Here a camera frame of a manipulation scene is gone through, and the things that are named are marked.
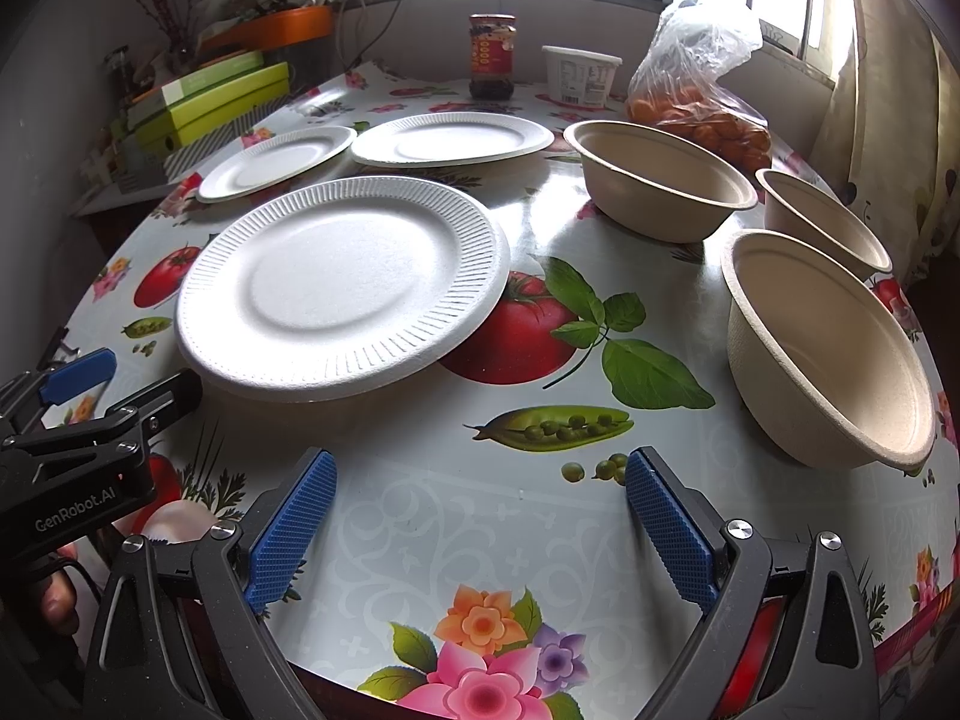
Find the person's left hand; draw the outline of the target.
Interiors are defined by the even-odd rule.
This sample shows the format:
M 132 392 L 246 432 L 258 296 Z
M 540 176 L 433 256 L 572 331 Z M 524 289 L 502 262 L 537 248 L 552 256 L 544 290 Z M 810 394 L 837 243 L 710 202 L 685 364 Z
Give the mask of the person's left hand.
M 76 612 L 76 590 L 64 572 L 54 572 L 37 585 L 44 619 L 62 635 L 78 632 L 80 618 Z

